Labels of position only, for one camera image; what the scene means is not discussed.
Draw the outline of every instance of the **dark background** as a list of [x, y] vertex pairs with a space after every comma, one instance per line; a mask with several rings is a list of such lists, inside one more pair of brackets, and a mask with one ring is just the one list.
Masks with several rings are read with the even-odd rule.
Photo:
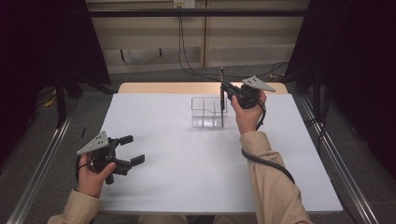
[[105, 60], [81, 0], [0, 2], [1, 159], [4, 161], [35, 111], [38, 92], [74, 72], [109, 83]]
[[396, 5], [373, 1], [314, 1], [335, 16], [305, 18], [287, 75], [296, 90], [325, 84], [374, 156], [396, 177], [393, 140], [396, 84]]

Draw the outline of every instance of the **tan sleeve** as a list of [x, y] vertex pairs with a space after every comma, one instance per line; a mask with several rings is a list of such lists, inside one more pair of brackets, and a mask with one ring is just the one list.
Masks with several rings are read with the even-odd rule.
[[[244, 133], [240, 138], [247, 154], [285, 166], [262, 132]], [[301, 193], [289, 178], [273, 167], [248, 162], [256, 216], [260, 224], [312, 223], [301, 201]]]
[[67, 199], [64, 212], [49, 219], [49, 224], [86, 224], [90, 223], [99, 211], [99, 199], [72, 190]]

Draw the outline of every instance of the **transparent container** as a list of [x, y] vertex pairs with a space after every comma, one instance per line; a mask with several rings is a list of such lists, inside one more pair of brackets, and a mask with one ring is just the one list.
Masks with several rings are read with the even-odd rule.
[[224, 102], [223, 116], [221, 116], [219, 97], [191, 98], [192, 127], [223, 127], [227, 114], [226, 103]]

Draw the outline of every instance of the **white table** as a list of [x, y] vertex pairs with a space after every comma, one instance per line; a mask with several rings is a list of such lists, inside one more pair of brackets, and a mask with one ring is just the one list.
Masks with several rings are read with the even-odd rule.
[[[173, 90], [182, 84], [175, 85]], [[191, 125], [191, 98], [208, 96], [218, 94], [114, 95], [102, 131], [112, 138], [133, 135], [134, 142], [117, 148], [117, 158], [129, 160], [145, 154], [146, 161], [127, 176], [115, 175], [114, 184], [104, 186], [102, 212], [186, 215], [254, 212], [248, 165], [240, 152], [230, 102], [227, 100], [229, 110], [224, 128]], [[306, 210], [341, 211], [291, 95], [268, 94], [266, 106], [261, 130], [267, 133], [273, 149], [282, 155], [302, 192]]]

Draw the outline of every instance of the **marker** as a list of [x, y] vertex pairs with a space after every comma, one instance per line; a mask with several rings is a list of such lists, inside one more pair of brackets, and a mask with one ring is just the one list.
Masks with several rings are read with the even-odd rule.
[[82, 134], [81, 134], [81, 138], [84, 137], [85, 131], [87, 130], [87, 128], [84, 128], [84, 130], [82, 130]]
[[[223, 76], [224, 76], [224, 72], [223, 72], [223, 67], [220, 68], [220, 81], [221, 83], [223, 82]], [[223, 115], [223, 111], [225, 108], [224, 105], [224, 90], [220, 87], [220, 106], [221, 106], [221, 127], [224, 127], [224, 115]]]

